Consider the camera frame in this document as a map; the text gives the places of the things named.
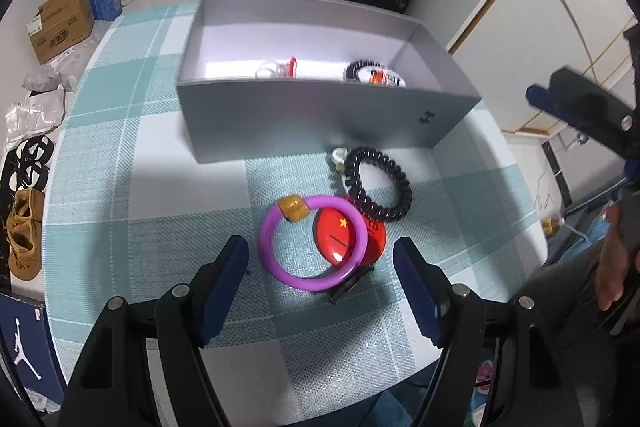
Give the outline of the person right hand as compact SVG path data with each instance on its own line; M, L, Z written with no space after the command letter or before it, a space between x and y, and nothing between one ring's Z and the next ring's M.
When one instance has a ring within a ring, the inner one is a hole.
M608 233L600 252L596 275L598 306L602 311L611 308L624 293L624 280L631 265L631 257L620 238L620 208L606 210Z

